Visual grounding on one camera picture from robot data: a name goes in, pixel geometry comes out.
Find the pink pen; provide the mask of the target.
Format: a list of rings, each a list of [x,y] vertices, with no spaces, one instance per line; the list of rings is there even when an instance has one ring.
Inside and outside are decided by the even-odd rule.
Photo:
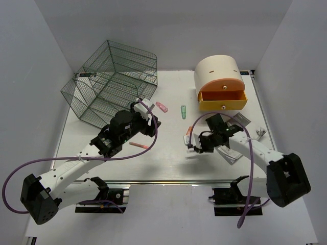
[[[148,149],[149,147],[147,145],[143,145],[143,144],[139,144],[139,143],[135,143],[135,142],[129,142],[129,145],[138,147],[138,148],[142,148],[142,149]]]

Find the pink correction tape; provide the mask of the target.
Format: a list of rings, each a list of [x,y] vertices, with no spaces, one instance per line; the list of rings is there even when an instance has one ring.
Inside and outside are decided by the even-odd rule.
[[[168,108],[165,105],[163,105],[161,102],[156,102],[155,104],[162,112],[164,113],[168,112]]]

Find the yellow drawer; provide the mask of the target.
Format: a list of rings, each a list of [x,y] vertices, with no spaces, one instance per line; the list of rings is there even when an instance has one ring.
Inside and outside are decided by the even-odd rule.
[[[200,111],[242,110],[248,99],[245,91],[199,92]]]

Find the orange top drawer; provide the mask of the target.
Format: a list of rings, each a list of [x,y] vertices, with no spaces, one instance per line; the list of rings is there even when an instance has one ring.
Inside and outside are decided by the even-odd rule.
[[[216,79],[204,84],[201,92],[221,92],[221,91],[244,91],[245,84],[240,79],[227,78]]]

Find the cream round drawer box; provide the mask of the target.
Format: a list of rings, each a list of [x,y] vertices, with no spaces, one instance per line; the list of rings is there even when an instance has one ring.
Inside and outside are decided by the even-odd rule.
[[[214,55],[201,60],[194,71],[194,81],[197,93],[200,88],[216,79],[235,78],[242,80],[235,59],[227,55]]]

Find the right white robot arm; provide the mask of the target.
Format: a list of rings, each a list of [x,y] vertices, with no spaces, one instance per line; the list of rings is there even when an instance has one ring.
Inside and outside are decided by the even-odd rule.
[[[233,188],[230,196],[234,202],[241,204],[251,194],[268,198],[279,207],[286,207],[311,191],[309,179],[298,155],[286,155],[269,149],[251,138],[246,127],[238,120],[229,125],[224,122],[220,113],[210,112],[206,116],[209,130],[199,135],[190,132],[188,149],[202,154],[212,153],[215,148],[226,146],[250,160],[251,172],[257,165],[266,175],[265,178],[254,178],[251,173],[245,179],[248,181],[246,187],[239,185]]]

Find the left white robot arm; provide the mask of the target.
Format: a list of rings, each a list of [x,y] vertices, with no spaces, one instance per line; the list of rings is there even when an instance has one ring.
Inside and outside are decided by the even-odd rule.
[[[89,170],[114,160],[123,144],[138,133],[157,138],[160,122],[153,115],[154,104],[148,99],[136,100],[130,110],[121,110],[110,123],[80,151],[59,167],[39,177],[25,177],[20,200],[34,222],[42,225],[56,213],[77,203],[104,203],[109,188],[99,177],[87,178],[82,184],[74,181]]]

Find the orange correction tape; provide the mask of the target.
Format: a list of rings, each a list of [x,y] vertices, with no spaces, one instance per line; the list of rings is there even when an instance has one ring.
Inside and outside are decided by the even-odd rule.
[[[189,128],[188,128],[188,130],[187,130],[187,132],[186,132],[186,135],[190,135],[190,132],[192,131],[192,126],[190,126]]]

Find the grey setup guide booklet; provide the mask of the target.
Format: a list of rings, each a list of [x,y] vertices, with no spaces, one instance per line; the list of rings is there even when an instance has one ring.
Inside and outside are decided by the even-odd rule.
[[[260,139],[266,134],[267,130],[260,125],[250,121],[242,113],[238,112],[233,118],[226,121],[228,126],[234,125],[237,122],[240,122],[246,129],[249,131],[252,139],[260,141]],[[238,153],[234,150],[229,149],[228,147],[222,145],[216,147],[215,150],[230,164],[233,165],[238,159],[242,157],[241,153]]]

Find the green correction tape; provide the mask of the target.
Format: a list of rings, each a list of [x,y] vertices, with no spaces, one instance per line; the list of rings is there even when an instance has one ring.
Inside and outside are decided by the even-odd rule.
[[[181,118],[186,119],[186,106],[181,105],[180,110],[181,110]]]

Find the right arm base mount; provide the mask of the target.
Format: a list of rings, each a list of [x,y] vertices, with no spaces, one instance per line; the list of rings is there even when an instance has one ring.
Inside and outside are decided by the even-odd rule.
[[[245,210],[247,190],[241,194],[239,183],[248,180],[249,176],[241,176],[225,185],[212,188],[213,194],[208,197],[214,205],[215,216],[241,216]]]

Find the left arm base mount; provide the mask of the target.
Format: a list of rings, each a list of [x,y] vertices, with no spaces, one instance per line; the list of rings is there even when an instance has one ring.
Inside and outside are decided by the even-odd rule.
[[[97,185],[97,195],[93,199],[87,199],[87,204],[77,204],[75,213],[123,214],[125,212],[129,198],[129,187],[108,185],[99,177],[86,178],[83,183],[86,182]]]

